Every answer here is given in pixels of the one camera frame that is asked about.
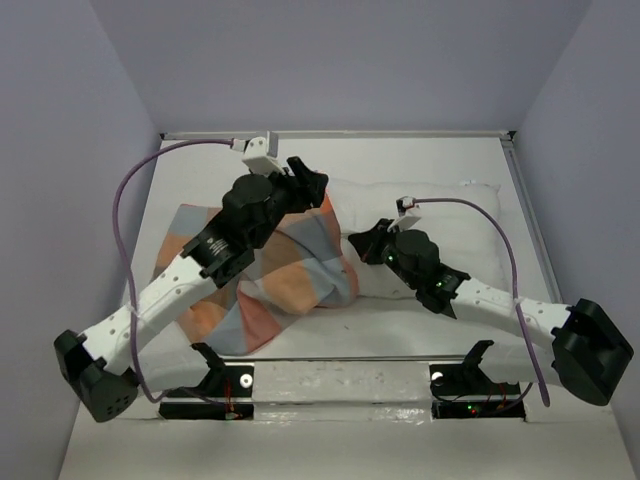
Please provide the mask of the colourful checked pillowcase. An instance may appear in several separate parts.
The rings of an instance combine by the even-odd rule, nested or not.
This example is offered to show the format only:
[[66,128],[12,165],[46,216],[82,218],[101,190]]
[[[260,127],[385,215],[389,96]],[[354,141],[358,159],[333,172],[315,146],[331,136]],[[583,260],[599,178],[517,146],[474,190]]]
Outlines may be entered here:
[[344,308],[359,292],[330,200],[284,217],[254,262],[181,313],[144,352],[203,342],[224,356],[251,354],[314,308]]

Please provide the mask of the white pillow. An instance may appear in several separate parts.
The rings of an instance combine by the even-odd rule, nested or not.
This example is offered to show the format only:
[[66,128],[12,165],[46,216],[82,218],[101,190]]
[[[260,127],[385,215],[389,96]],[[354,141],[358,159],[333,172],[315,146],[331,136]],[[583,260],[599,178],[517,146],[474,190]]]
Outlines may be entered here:
[[[456,198],[470,201],[499,219],[501,204],[498,185],[465,182],[438,185],[415,182],[360,184],[332,178],[328,198],[341,233],[341,247],[354,268],[358,294],[383,299],[412,298],[410,290],[389,268],[363,263],[347,240],[352,233],[370,230],[381,219],[397,217],[396,201],[414,198]],[[496,229],[480,213],[456,203],[424,204],[418,207],[420,220],[414,228],[427,233],[440,250],[446,265],[499,289],[507,286],[500,254],[501,240]]]

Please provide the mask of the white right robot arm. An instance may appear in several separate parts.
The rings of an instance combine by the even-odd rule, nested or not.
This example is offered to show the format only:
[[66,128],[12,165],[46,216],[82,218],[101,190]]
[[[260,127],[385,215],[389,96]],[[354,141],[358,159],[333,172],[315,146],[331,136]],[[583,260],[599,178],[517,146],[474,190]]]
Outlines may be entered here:
[[605,406],[634,356],[598,303],[544,303],[491,287],[443,263],[438,246],[420,230],[381,219],[348,241],[363,263],[391,270],[426,310],[523,339],[522,348],[478,341],[460,368],[470,391],[482,392],[494,382],[536,383],[548,404],[547,387],[554,384],[588,404]]

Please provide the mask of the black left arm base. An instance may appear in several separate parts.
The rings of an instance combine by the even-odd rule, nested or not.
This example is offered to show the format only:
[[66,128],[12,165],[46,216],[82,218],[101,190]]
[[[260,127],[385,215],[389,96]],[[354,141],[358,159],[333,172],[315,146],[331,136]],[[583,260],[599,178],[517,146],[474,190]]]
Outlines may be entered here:
[[226,363],[208,345],[192,344],[208,371],[195,387],[171,390],[159,404],[165,420],[252,420],[254,365]]

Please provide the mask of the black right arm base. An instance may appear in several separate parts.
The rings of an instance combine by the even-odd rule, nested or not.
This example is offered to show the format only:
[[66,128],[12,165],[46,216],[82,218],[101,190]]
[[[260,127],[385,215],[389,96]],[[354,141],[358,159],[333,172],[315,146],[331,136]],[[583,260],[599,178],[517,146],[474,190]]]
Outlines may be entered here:
[[521,387],[495,383],[480,369],[493,344],[481,340],[458,363],[429,365],[433,419],[526,419]]

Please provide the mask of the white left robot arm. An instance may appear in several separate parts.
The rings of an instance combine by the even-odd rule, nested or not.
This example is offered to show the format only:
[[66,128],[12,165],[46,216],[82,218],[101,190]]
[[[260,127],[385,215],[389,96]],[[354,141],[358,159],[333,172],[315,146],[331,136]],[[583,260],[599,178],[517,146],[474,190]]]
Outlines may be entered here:
[[284,168],[259,161],[234,181],[221,210],[146,288],[101,322],[57,336],[61,374],[96,422],[116,418],[148,391],[139,349],[249,267],[286,215],[320,207],[328,181],[298,157],[288,158]]

